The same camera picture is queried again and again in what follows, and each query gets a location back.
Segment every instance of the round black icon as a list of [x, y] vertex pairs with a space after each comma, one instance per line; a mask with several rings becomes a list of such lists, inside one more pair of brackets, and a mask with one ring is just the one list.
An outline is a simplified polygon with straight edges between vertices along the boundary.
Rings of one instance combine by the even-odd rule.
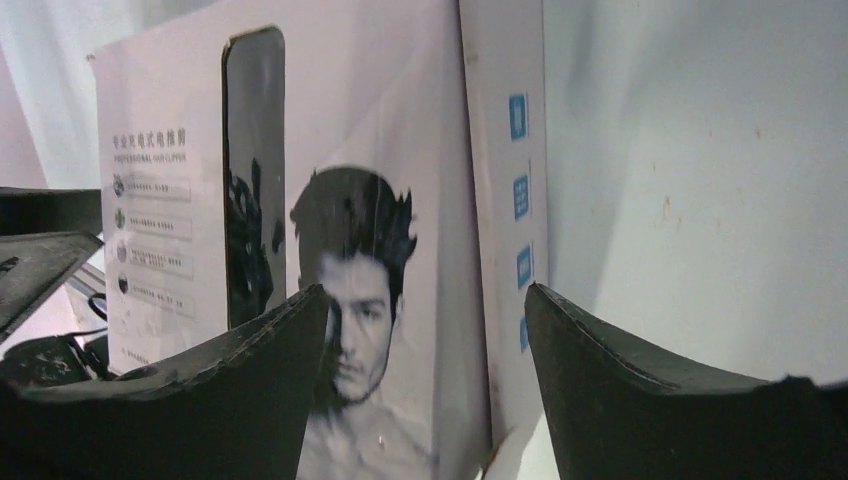
[[118, 248], [115, 249], [115, 254], [118, 256], [118, 261], [124, 263], [127, 261], [127, 246], [124, 242], [120, 242], [118, 244]]
[[121, 210], [120, 208], [115, 210], [115, 225], [118, 228], [123, 229], [124, 223], [126, 221], [127, 221], [127, 217], [124, 216], [124, 211]]
[[114, 175], [114, 180], [112, 181], [112, 188], [115, 189], [115, 195], [118, 198], [124, 196], [124, 179], [121, 178], [120, 175]]
[[130, 282], [127, 280], [127, 276], [123, 273], [118, 275], [118, 290], [121, 293], [126, 294], [130, 289]]

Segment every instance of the man's hair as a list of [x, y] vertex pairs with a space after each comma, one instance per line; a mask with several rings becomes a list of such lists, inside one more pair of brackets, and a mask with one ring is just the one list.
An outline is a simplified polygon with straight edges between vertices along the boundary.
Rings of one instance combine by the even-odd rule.
[[418, 243], [409, 235], [411, 192], [395, 198], [389, 183], [374, 172], [330, 168], [313, 173], [291, 220], [299, 238], [301, 287], [318, 282], [322, 255], [347, 260], [361, 254], [385, 267], [395, 318], [406, 262]]

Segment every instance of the blue icon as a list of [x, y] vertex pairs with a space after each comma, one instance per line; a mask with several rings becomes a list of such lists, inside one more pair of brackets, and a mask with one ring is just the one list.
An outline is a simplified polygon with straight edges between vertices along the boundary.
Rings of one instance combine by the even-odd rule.
[[524, 288], [533, 276], [533, 250], [530, 245], [524, 247], [518, 254], [516, 259], [516, 269], [518, 271], [518, 288]]
[[530, 346], [530, 339], [527, 337], [527, 318], [525, 317], [521, 317], [518, 339], [521, 342], [521, 353], [524, 353], [524, 350], [527, 350], [527, 347]]
[[530, 211], [530, 178], [527, 175], [522, 175], [512, 182], [512, 197], [517, 221]]
[[527, 136], [527, 95], [509, 97], [509, 131], [513, 142]]

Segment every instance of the blue label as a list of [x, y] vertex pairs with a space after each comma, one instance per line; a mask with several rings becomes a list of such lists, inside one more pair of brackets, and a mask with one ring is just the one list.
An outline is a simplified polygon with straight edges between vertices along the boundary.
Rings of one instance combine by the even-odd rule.
[[515, 219], [518, 220], [530, 211], [530, 179], [527, 175], [522, 175], [512, 182], [512, 197]]
[[527, 136], [527, 96], [524, 94], [509, 97], [509, 131], [513, 142]]
[[521, 353], [524, 353], [524, 350], [527, 350], [527, 347], [530, 346], [530, 339], [527, 337], [527, 318], [521, 317], [518, 329], [518, 339], [521, 342]]
[[533, 276], [533, 250], [530, 245], [524, 247], [518, 254], [516, 259], [516, 269], [518, 271], [518, 288], [524, 288]]

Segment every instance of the man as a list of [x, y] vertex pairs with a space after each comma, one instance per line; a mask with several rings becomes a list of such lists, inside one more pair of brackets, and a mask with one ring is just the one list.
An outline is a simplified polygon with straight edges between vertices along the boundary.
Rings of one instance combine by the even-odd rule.
[[298, 479], [430, 478], [433, 460], [373, 396], [403, 316], [403, 277], [417, 244], [412, 195], [354, 167], [313, 174], [291, 212], [300, 287], [331, 298], [327, 353]]

